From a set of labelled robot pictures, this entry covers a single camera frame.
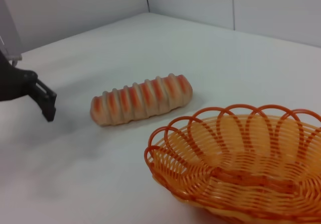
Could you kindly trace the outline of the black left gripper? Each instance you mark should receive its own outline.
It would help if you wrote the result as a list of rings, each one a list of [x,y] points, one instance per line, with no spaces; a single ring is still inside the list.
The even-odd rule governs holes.
[[[12,66],[1,52],[1,101],[29,95],[39,106],[48,122],[55,118],[57,94],[38,79],[31,70]]]

